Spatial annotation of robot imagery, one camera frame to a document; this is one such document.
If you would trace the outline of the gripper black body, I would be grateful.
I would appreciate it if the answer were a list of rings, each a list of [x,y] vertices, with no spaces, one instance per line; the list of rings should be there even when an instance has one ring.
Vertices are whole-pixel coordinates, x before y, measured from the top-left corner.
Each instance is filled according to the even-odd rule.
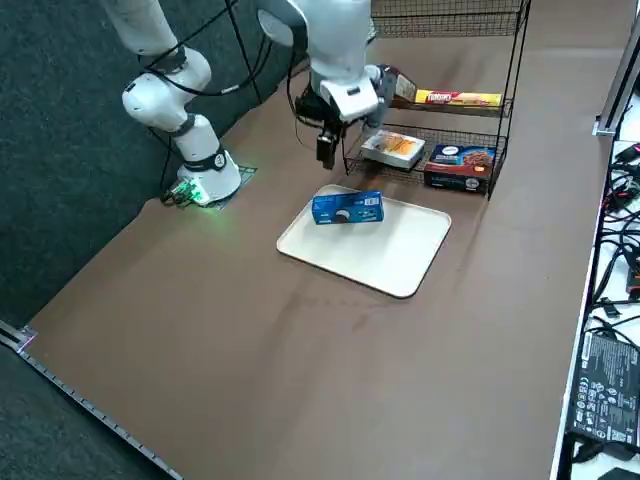
[[[339,110],[333,100],[327,102],[310,84],[295,99],[297,116],[306,124],[326,131],[339,131],[344,127]]]

